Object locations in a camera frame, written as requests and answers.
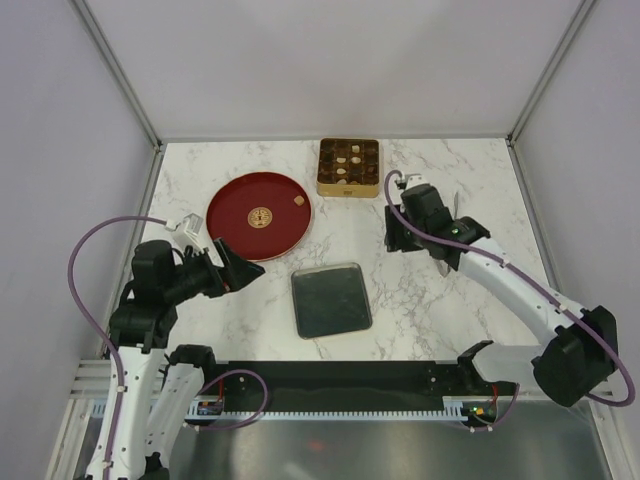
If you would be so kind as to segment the silver tin lid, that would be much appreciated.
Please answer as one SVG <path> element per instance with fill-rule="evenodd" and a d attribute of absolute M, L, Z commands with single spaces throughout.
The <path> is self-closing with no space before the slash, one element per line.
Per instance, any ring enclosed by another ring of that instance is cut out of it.
<path fill-rule="evenodd" d="M 295 271 L 291 290 L 303 339 L 364 331 L 373 324 L 362 269 L 355 262 Z"/>

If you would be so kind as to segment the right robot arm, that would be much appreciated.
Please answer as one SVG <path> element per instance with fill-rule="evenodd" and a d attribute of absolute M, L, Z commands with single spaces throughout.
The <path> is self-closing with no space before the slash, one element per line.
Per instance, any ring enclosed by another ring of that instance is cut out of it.
<path fill-rule="evenodd" d="M 484 287 L 534 335 L 532 346 L 484 341 L 470 348 L 457 382 L 480 394 L 492 382 L 538 387 L 570 407 L 616 372 L 615 317 L 604 307 L 588 310 L 513 263 L 491 233 L 471 217 L 454 218 L 438 190 L 419 175 L 400 178 L 398 204 L 385 208 L 388 251 L 424 250 Z"/>

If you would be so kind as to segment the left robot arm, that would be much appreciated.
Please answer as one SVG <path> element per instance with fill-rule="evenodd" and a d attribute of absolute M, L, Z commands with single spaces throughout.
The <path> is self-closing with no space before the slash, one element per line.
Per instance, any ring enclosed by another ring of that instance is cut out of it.
<path fill-rule="evenodd" d="M 132 278 L 109 320 L 111 379 L 88 479 L 166 479 L 192 401 L 219 380 L 213 350 L 181 345 L 166 355 L 177 308 L 198 295 L 218 298 L 264 275 L 263 267 L 214 242 L 223 263 L 188 246 L 176 255 L 165 240 L 139 244 Z"/>

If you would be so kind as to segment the silver metal tongs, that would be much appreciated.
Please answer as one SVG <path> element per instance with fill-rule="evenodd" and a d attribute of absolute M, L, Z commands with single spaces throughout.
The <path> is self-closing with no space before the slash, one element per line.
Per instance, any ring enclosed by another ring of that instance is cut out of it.
<path fill-rule="evenodd" d="M 453 195 L 453 206 L 451 208 L 451 213 L 452 213 L 453 219 L 457 218 L 458 211 L 459 211 L 459 192 L 455 191 L 455 193 Z M 436 260 L 435 261 L 435 265 L 437 267 L 437 270 L 438 270 L 439 274 L 443 278 L 446 278 L 449 275 L 449 273 L 451 272 L 451 267 L 443 260 Z"/>

